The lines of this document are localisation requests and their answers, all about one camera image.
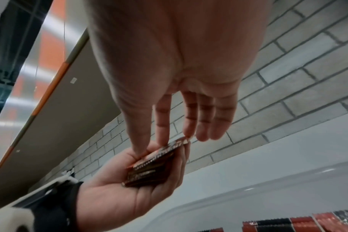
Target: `ceiling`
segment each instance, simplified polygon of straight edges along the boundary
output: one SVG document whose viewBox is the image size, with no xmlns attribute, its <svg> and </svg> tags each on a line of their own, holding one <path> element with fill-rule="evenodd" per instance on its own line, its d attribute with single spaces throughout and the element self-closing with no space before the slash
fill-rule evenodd
<svg viewBox="0 0 348 232">
<path fill-rule="evenodd" d="M 88 41 L 1 166 L 0 206 L 26 194 L 119 114 Z"/>
<path fill-rule="evenodd" d="M 53 0 L 11 0 L 0 14 L 0 109 L 11 93 Z"/>
</svg>

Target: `hand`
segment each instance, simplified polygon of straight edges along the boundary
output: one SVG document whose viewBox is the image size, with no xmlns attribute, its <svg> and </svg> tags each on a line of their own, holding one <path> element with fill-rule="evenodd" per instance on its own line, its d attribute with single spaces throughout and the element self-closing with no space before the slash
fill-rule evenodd
<svg viewBox="0 0 348 232">
<path fill-rule="evenodd" d="M 161 146 L 151 141 L 143 156 Z M 125 188 L 127 167 L 141 157 L 128 148 L 109 160 L 99 172 L 80 187 L 77 197 L 77 225 L 81 232 L 107 231 L 120 227 L 144 215 L 152 207 L 169 197 L 183 182 L 190 143 L 174 152 L 167 181 L 157 186 Z"/>
<path fill-rule="evenodd" d="M 137 154 L 169 140 L 171 94 L 185 102 L 183 133 L 221 138 L 263 40 L 271 1 L 84 0 L 96 59 Z"/>
</svg>

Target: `brick wall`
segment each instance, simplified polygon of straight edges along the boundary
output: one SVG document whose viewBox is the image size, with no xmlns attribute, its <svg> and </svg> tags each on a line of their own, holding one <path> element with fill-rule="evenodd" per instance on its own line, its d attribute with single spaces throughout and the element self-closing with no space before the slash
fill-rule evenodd
<svg viewBox="0 0 348 232">
<path fill-rule="evenodd" d="M 186 173 L 348 113 L 348 0 L 277 0 L 269 23 L 242 80 L 232 126 L 220 140 L 192 140 Z M 182 136 L 184 120 L 180 93 L 171 107 L 175 139 Z M 77 179 L 87 180 L 129 146 L 120 115 L 34 188 L 72 167 Z"/>
</svg>

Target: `person's left hand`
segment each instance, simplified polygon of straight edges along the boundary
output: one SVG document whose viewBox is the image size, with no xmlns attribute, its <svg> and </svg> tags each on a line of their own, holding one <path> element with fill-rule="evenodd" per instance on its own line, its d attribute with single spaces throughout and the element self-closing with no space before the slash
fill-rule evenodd
<svg viewBox="0 0 348 232">
<path fill-rule="evenodd" d="M 160 147 L 151 141 L 142 157 Z M 127 167 L 141 157 L 137 157 L 132 148 L 114 156 L 90 181 L 80 187 L 76 203 L 79 230 L 107 231 L 147 213 L 182 184 L 189 151 L 190 143 L 175 150 L 166 182 L 140 188 L 125 188 L 121 183 L 127 178 Z"/>
</svg>

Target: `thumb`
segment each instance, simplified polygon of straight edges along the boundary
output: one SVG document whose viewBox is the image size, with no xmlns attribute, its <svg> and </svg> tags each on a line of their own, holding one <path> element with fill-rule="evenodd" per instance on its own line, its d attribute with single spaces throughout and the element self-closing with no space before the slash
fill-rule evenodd
<svg viewBox="0 0 348 232">
<path fill-rule="evenodd" d="M 131 140 L 132 149 L 140 156 L 145 151 L 151 138 L 151 114 L 152 108 L 122 109 L 127 126 L 127 133 Z"/>
</svg>

